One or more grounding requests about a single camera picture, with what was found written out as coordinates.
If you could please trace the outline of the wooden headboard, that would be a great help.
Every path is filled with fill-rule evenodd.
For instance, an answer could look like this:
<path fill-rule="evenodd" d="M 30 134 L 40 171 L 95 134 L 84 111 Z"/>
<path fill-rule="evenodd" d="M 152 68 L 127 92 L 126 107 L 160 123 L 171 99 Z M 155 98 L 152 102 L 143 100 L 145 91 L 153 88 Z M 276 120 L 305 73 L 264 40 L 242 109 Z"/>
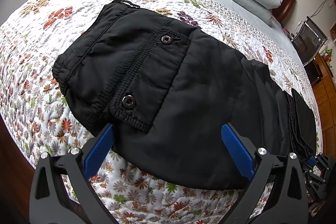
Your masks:
<path fill-rule="evenodd" d="M 278 8 L 272 9 L 272 15 L 281 23 L 288 16 L 294 4 L 295 0 L 282 0 Z"/>

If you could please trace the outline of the wooden cabinet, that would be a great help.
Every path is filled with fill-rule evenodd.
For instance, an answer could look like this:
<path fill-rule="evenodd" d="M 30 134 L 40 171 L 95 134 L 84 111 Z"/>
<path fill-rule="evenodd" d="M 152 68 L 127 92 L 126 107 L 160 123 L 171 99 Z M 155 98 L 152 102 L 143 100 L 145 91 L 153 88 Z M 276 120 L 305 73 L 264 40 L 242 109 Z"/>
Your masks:
<path fill-rule="evenodd" d="M 322 73 L 320 80 L 313 85 L 313 91 L 321 120 L 323 152 L 335 159 L 335 83 L 327 63 L 319 53 L 314 63 Z"/>

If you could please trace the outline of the black mesh office chair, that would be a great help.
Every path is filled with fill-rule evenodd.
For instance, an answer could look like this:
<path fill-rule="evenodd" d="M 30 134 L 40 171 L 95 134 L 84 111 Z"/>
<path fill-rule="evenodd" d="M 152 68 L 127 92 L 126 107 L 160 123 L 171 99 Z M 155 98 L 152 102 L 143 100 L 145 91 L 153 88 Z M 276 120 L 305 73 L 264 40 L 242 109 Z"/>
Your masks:
<path fill-rule="evenodd" d="M 313 22 L 311 17 L 307 16 L 291 43 L 297 51 L 302 65 L 306 66 L 315 58 L 326 41 L 327 36 Z"/>

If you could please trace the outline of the black pants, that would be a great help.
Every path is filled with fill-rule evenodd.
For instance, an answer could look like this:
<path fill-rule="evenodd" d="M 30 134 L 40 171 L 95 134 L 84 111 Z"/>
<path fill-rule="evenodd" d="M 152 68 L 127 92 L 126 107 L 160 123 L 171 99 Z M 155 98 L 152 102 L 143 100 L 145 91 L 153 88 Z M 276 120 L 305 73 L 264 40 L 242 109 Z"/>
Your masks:
<path fill-rule="evenodd" d="M 180 20 L 124 0 L 105 5 L 52 68 L 92 134 L 113 125 L 113 150 L 166 182 L 202 190 L 247 184 L 222 137 L 230 123 L 274 155 L 316 152 L 315 117 L 269 68 Z"/>

